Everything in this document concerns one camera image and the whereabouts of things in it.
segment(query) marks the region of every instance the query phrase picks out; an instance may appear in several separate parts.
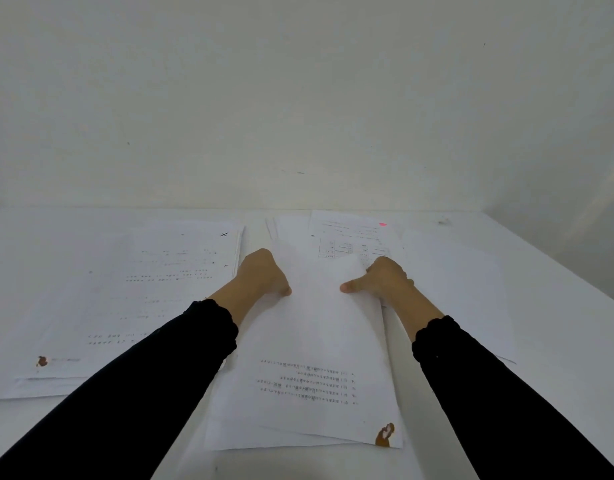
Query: table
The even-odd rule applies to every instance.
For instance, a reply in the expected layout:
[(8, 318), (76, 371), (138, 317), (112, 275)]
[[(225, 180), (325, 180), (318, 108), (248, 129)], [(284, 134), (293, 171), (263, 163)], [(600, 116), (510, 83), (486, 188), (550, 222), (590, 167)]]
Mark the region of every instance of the table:
[[(614, 464), (614, 301), (479, 212), (358, 212), (416, 228), (498, 257), (518, 348), (510, 364)], [(0, 209), (0, 341), (51, 286), (88, 266), (96, 235), (151, 219), (237, 219), (242, 254), (268, 246), (265, 217), (308, 210)], [(398, 318), (385, 329), (396, 395), (410, 444), (198, 452), (181, 462), (207, 407), (201, 401), (154, 478), (477, 478), (428, 386)], [(0, 401), (0, 455), (60, 402)]]

